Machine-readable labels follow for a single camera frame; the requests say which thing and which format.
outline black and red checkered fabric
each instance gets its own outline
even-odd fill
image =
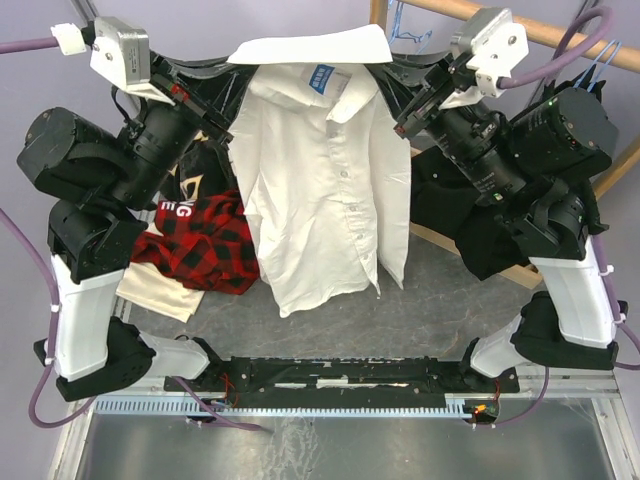
[[[186,202],[160,202],[156,228],[143,233],[133,262],[153,263],[166,277],[197,290],[242,294],[260,276],[237,190]]]

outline beige cloth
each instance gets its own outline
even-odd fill
[[[117,295],[153,312],[186,323],[202,301],[204,291],[185,288],[151,263],[132,263],[124,272]]]

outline wooden beam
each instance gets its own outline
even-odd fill
[[[380,25],[383,30],[387,29],[387,10],[389,2],[387,0],[371,0],[371,10],[369,13],[369,23]]]
[[[600,199],[604,192],[624,177],[638,161],[640,161],[640,135],[622,151],[611,168],[593,182],[596,198]]]
[[[429,242],[438,245],[439,247],[444,248],[451,253],[455,253],[458,256],[460,255],[460,252],[456,248],[456,243],[453,240],[445,237],[438,232],[430,230],[427,227],[412,223],[411,233],[417,235],[420,238],[424,238],[425,240],[428,240]],[[511,268],[507,268],[503,272],[500,272],[500,275],[529,289],[536,288],[540,284],[540,282],[542,282],[542,275],[527,267],[521,267],[520,265],[515,265]]]
[[[457,18],[460,20],[469,20],[480,8],[484,5],[480,5],[467,0],[402,0],[404,3],[414,5],[416,7],[424,8],[425,10],[431,10],[432,12],[441,13],[448,17]],[[560,39],[564,35],[565,28],[557,27],[544,22],[538,22],[526,17],[519,17],[514,15],[514,21],[524,25],[527,29],[527,38],[531,42],[539,43],[540,45],[546,45],[547,47],[556,48]],[[585,35],[576,33],[573,39],[569,43],[568,48],[575,47],[578,43],[585,39]],[[594,59],[598,54],[606,48],[609,44],[607,40],[600,40],[593,48],[587,51],[583,56],[586,58]],[[608,52],[600,57],[600,62],[605,62],[609,59],[614,48],[610,48]],[[611,65],[615,65],[625,70],[632,72],[640,72],[640,50],[632,47],[622,47],[616,56],[611,61]]]

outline purple cable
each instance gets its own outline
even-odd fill
[[[35,38],[33,40],[21,40],[18,42],[0,43],[0,55],[3,53],[29,52],[31,50],[44,50],[56,48],[58,40],[55,37]]]
[[[533,412],[535,412],[540,405],[542,405],[542,400],[544,399],[544,396],[547,394],[547,389],[549,388],[549,377],[550,377],[550,373],[549,373],[549,367],[544,367],[544,383],[542,384],[542,390],[540,390],[540,395],[538,395],[538,398],[536,399],[535,402],[533,402],[533,405],[531,405],[529,408],[527,408],[524,412],[516,415],[515,417],[509,418],[507,420],[504,420],[502,422],[498,422],[498,423],[494,423],[494,424],[476,424],[476,426],[480,426],[480,427],[489,427],[489,428],[493,428],[494,426],[496,427],[503,427],[505,425],[509,425],[512,423],[515,423],[519,420],[522,420],[525,417],[528,417],[529,415],[531,415]]]
[[[629,337],[629,340],[633,343],[633,345],[640,353],[640,338],[633,333],[633,331],[622,322],[622,316],[620,315],[620,305],[618,304],[618,297],[616,296],[616,291],[613,286],[613,280],[611,279],[611,274],[609,273],[609,262],[607,260],[607,254],[604,250],[604,243],[600,235],[591,236],[591,244],[593,245],[593,251],[596,256],[596,261],[598,262],[598,270],[602,273],[602,283],[604,284],[604,289],[607,292],[607,298],[609,299],[609,305],[611,306],[611,311],[613,312],[613,318],[618,323],[618,327],[620,330],[624,332],[624,334]],[[640,370],[639,365],[632,365],[629,363],[621,363],[616,362],[615,366],[618,368],[623,368],[625,370]]]
[[[260,425],[256,425],[254,423],[236,423],[236,422],[232,422],[231,420],[227,420],[226,418],[224,418],[222,415],[218,415],[216,412],[213,411],[213,409],[207,405],[206,403],[204,403],[204,401],[198,397],[198,395],[196,395],[196,393],[191,389],[191,387],[189,386],[189,384],[185,381],[184,378],[182,377],[173,377],[173,379],[178,382],[178,384],[184,388],[184,390],[193,397],[193,399],[196,401],[196,403],[198,405],[200,405],[200,407],[207,412],[209,415],[211,415],[213,418],[216,419],[215,423],[208,423],[207,425],[211,425],[214,427],[230,427],[230,428],[239,428],[240,430],[249,430],[252,432],[258,431],[258,430],[262,430],[262,427]]]
[[[44,259],[40,256],[38,251],[35,249],[33,244],[29,241],[29,239],[25,236],[25,234],[20,230],[20,228],[11,220],[11,218],[5,213],[5,211],[0,208],[0,221],[7,227],[7,229],[13,234],[14,237],[20,242],[20,244],[27,251],[33,262],[40,270],[40,273],[44,277],[47,287],[49,289],[49,296],[51,297],[51,305],[60,305],[60,294],[58,293],[58,284],[53,277],[53,274],[49,270]],[[47,342],[47,358],[53,358],[56,352],[56,341],[58,334],[58,321],[60,320],[60,312],[51,311],[51,318],[49,320],[49,336]],[[67,418],[63,418],[62,420],[58,420],[56,422],[44,422],[38,418],[38,414],[36,413],[36,405],[38,404],[38,399],[42,393],[42,389],[44,388],[47,380],[49,379],[49,375],[51,375],[51,371],[53,370],[53,363],[46,365],[44,367],[44,371],[42,372],[42,376],[40,377],[40,381],[36,385],[36,388],[31,396],[31,400],[29,401],[29,418],[33,422],[34,425],[40,428],[57,428],[65,425],[72,420],[75,420],[80,415],[88,410],[91,406],[91,403],[95,400],[95,398],[89,399],[85,402],[82,407],[73,412]]]
[[[598,28],[595,30],[595,32],[593,32],[572,49],[564,51],[564,49],[569,44],[569,41],[571,40],[571,38],[573,38],[578,29],[584,23],[596,17],[602,17],[602,21],[598,25]],[[542,78],[547,78],[549,76],[557,74],[560,70],[584,55],[589,49],[594,47],[600,40],[602,40],[607,32],[609,32],[612,25],[613,10],[611,10],[611,8],[596,7],[587,10],[578,18],[576,18],[575,21],[569,26],[564,36],[560,40],[560,43],[558,44],[553,60],[551,60],[546,65],[533,70],[532,72],[525,73],[524,75],[516,78],[500,77],[500,79],[498,80],[498,87],[502,89],[521,87],[522,85],[527,85]]]

